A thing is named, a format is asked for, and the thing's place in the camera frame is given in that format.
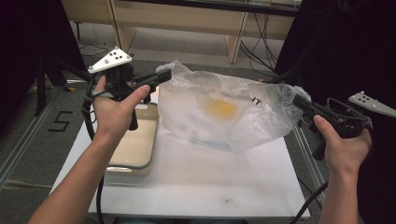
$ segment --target white table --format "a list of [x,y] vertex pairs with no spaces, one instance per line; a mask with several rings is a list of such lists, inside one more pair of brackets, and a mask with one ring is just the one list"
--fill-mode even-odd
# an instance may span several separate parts
[[[85,124],[54,188],[91,142]],[[159,123],[147,176],[106,175],[102,212],[143,217],[294,217],[304,203],[283,138],[240,153],[179,139]],[[90,213],[96,212],[95,200]]]

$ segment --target yellow object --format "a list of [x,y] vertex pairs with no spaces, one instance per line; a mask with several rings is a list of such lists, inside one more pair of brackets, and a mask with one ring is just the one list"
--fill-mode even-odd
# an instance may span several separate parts
[[237,106],[220,99],[210,99],[207,101],[205,111],[216,119],[232,119],[236,115]]

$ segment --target forearm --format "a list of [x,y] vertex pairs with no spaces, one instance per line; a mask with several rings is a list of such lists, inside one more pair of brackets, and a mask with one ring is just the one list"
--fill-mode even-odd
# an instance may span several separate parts
[[330,174],[320,224],[358,223],[358,177]]
[[29,223],[82,223],[119,142],[119,138],[96,135],[58,188],[38,207]]

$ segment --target person's left hand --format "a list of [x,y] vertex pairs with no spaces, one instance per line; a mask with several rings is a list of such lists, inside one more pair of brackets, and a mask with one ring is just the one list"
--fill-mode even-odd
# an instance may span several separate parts
[[[95,90],[104,91],[106,77],[99,79]],[[93,109],[97,119],[97,130],[99,134],[109,134],[110,137],[121,139],[128,130],[132,113],[137,104],[149,94],[149,86],[142,86],[121,102],[115,102],[104,96],[93,99]]]

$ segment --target crumpled plastic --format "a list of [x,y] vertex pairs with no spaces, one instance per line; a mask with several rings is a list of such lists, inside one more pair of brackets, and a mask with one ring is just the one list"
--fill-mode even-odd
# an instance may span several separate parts
[[157,68],[172,69],[160,85],[158,110],[170,133],[208,147],[243,151],[290,133],[303,111],[292,103],[288,84],[264,84],[206,71],[190,71],[179,61]]

